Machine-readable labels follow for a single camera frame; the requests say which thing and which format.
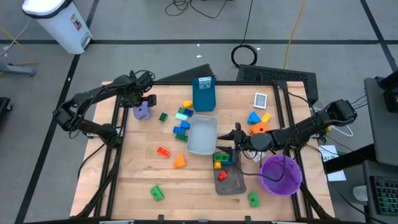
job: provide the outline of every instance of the gray tray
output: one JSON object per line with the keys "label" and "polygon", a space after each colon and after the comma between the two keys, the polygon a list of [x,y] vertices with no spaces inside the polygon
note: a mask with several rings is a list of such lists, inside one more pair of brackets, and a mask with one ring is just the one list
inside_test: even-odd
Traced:
{"label": "gray tray", "polygon": [[216,150],[217,128],[217,118],[193,115],[187,143],[188,152],[212,155]]}

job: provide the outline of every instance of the yellow lego block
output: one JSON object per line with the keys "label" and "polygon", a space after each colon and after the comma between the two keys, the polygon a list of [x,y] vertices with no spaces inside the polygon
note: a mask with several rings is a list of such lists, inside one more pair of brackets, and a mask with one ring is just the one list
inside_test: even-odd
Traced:
{"label": "yellow lego block", "polygon": [[267,123],[271,119],[271,114],[265,113],[265,115],[261,118],[261,122]]}
{"label": "yellow lego block", "polygon": [[215,161],[214,162],[214,169],[221,169],[221,162],[220,161]]}
{"label": "yellow lego block", "polygon": [[187,109],[187,108],[191,108],[193,105],[192,101],[190,100],[185,100],[184,102],[182,102],[182,107]]}

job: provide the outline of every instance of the yellow cable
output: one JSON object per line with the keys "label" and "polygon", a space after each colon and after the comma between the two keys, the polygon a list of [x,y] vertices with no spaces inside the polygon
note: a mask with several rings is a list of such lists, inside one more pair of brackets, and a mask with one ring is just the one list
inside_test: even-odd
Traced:
{"label": "yellow cable", "polygon": [[305,1],[306,1],[306,0],[303,0],[303,3],[301,4],[300,13],[298,14],[298,18],[297,18],[297,20],[296,20],[296,24],[294,25],[294,29],[293,29],[292,35],[290,36],[289,43],[287,44],[287,47],[286,47],[284,69],[286,69],[286,62],[287,62],[287,57],[289,56],[289,47],[290,47],[290,43],[292,42],[293,36],[294,36],[294,34],[296,33],[297,26],[298,26],[298,24],[299,24],[299,22],[300,22],[301,15],[303,14],[303,11],[304,11]]}
{"label": "yellow cable", "polygon": [[37,58],[35,57],[35,55],[34,55],[29,49],[27,49],[26,47],[22,46],[22,45],[18,42],[18,40],[16,40],[10,33],[8,33],[8,31],[5,30],[5,28],[3,28],[2,26],[0,26],[0,29],[1,29],[9,38],[11,38],[20,48],[24,49],[24,50],[29,54],[29,56],[32,57],[32,59],[35,60],[35,64],[38,64],[38,63],[37,63],[37,62],[38,62]]}

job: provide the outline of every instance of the orange block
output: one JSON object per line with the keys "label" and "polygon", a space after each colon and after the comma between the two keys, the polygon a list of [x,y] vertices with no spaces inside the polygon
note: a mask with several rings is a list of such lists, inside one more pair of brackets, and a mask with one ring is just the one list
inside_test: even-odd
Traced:
{"label": "orange block", "polygon": [[257,134],[257,133],[265,133],[268,130],[269,130],[268,125],[264,122],[260,122],[260,123],[257,123],[255,125],[251,126],[250,136],[252,136],[253,134]]}
{"label": "orange block", "polygon": [[170,156],[170,152],[167,149],[164,149],[162,147],[158,147],[157,148],[157,153],[159,153],[160,155],[162,155],[163,157],[165,157],[166,159],[169,158]]}
{"label": "orange block", "polygon": [[177,157],[177,160],[174,162],[174,168],[180,168],[185,166],[184,155],[180,153]]}

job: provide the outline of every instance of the purple basket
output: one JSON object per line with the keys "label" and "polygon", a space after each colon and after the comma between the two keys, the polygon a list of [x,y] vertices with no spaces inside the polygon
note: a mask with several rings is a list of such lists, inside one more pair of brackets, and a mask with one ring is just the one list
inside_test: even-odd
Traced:
{"label": "purple basket", "polygon": [[[300,167],[293,159],[287,156],[285,164],[285,174],[278,182],[274,182],[261,176],[258,177],[259,184],[265,191],[278,196],[289,196],[298,191],[301,181],[303,180]],[[273,155],[265,161],[264,165],[260,168],[259,173],[272,179],[279,179],[283,169],[284,156]]]}

